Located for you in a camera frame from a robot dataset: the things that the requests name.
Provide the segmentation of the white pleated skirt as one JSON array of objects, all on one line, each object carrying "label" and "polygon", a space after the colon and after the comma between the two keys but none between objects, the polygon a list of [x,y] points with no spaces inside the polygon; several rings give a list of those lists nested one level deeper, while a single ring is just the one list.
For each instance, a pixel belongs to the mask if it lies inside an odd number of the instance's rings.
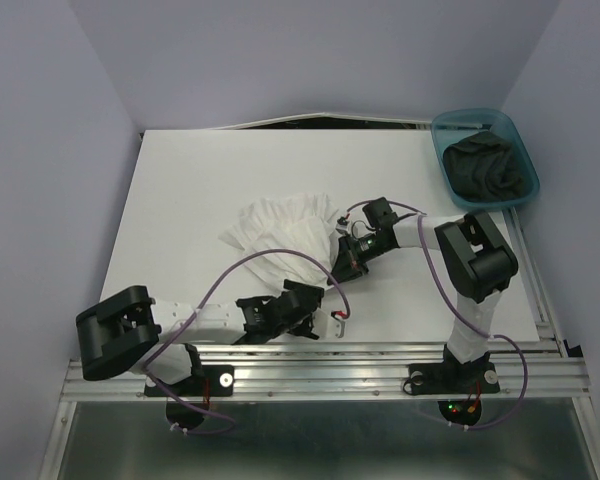
[{"label": "white pleated skirt", "polygon": [[333,268],[338,254],[339,217],[340,210],[325,193],[261,198],[242,208],[219,240],[242,257],[282,249],[282,254],[267,254],[246,263],[271,289],[280,290],[291,280],[327,290],[324,271]]}]

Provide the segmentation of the black skirt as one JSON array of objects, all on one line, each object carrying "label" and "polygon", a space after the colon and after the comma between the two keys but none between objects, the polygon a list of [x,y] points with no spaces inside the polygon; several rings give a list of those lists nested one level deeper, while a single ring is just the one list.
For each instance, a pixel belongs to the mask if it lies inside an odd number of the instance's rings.
[{"label": "black skirt", "polygon": [[471,202],[495,203],[522,197],[526,183],[513,144],[481,131],[449,145],[443,167],[452,190]]}]

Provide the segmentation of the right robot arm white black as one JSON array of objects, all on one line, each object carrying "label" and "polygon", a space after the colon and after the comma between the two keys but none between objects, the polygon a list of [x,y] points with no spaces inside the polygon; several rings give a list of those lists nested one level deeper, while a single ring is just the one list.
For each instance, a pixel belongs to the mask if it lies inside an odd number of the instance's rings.
[{"label": "right robot arm white black", "polygon": [[452,359],[441,364],[440,378],[452,390],[464,389],[476,378],[472,362],[486,357],[495,308],[518,273],[513,250],[484,211],[430,217],[411,207],[400,216],[384,197],[358,205],[369,233],[355,236],[349,214],[337,221],[340,237],[332,276],[339,283],[352,281],[369,272],[369,261],[390,251],[421,249],[436,288],[454,315],[446,343]]}]

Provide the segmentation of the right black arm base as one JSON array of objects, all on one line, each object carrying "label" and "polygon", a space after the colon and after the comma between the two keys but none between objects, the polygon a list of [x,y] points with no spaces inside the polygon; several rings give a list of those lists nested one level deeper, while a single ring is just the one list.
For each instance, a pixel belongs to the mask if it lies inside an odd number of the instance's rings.
[{"label": "right black arm base", "polygon": [[402,391],[409,396],[443,396],[438,401],[443,419],[471,429],[482,415],[482,395],[499,393],[500,385],[489,352],[476,360],[461,362],[445,345],[440,362],[407,366]]}]

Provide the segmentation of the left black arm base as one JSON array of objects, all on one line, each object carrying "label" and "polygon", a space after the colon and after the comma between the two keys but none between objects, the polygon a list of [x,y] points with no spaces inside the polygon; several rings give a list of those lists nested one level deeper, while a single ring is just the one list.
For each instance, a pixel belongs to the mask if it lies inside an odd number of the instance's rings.
[{"label": "left black arm base", "polygon": [[175,344],[152,361],[141,364],[146,376],[144,394],[165,397],[165,416],[172,431],[187,435],[215,435],[231,431],[235,420],[211,411],[211,397],[233,393],[234,367],[204,367],[195,346]]}]

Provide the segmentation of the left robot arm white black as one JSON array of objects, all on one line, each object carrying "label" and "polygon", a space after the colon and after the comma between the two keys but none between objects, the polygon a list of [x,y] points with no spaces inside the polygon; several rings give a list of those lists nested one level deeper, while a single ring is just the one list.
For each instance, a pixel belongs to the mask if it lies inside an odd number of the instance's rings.
[{"label": "left robot arm white black", "polygon": [[194,307],[156,300],[145,286],[128,287],[76,317],[82,374],[103,381],[143,368],[179,393],[195,392],[202,344],[262,345],[284,335],[333,339],[341,328],[322,309],[324,290],[284,282],[277,296]]}]

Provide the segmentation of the teal plastic basket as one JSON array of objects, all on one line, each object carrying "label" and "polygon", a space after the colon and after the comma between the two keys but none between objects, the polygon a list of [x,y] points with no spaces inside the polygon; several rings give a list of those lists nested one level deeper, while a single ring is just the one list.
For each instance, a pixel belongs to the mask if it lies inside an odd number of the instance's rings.
[{"label": "teal plastic basket", "polygon": [[[489,131],[513,144],[514,156],[526,183],[526,192],[522,197],[511,201],[481,203],[464,200],[452,190],[443,167],[443,152],[449,145],[481,131]],[[431,123],[431,136],[445,184],[456,206],[466,210],[504,210],[523,205],[537,196],[540,184],[533,162],[513,121],[501,111],[472,108],[442,113]]]}]

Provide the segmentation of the aluminium rail frame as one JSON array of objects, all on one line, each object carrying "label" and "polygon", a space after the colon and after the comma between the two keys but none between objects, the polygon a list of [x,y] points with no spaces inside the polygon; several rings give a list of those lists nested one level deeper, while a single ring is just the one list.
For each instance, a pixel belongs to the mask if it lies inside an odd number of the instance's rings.
[{"label": "aluminium rail frame", "polygon": [[[264,292],[219,240],[262,197],[326,193],[342,209],[384,196],[433,216],[456,213],[431,136],[422,130],[151,130],[142,140],[102,292],[143,284],[160,300],[195,304]],[[225,435],[185,436],[166,402],[133,375],[91,383],[68,368],[46,479],[600,479],[584,362],[568,357],[546,316],[517,217],[496,214],[520,273],[499,304],[492,344],[501,391],[464,432],[433,398],[410,397],[411,363],[436,361],[452,317],[416,249],[371,263],[345,290],[343,339],[285,337],[254,347],[204,346],[208,365],[235,369]],[[517,355],[515,347],[524,349]]]}]

